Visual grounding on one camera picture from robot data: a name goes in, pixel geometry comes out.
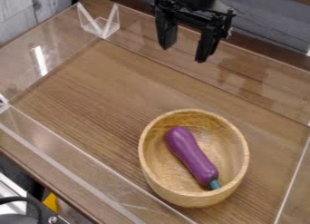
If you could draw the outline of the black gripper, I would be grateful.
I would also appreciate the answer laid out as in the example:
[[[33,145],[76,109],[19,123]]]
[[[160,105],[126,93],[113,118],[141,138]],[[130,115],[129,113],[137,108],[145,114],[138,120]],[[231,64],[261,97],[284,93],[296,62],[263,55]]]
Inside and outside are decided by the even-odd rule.
[[[157,41],[162,50],[176,42],[177,23],[200,30],[194,61],[202,63],[213,54],[220,38],[231,35],[236,12],[220,0],[153,0]]]

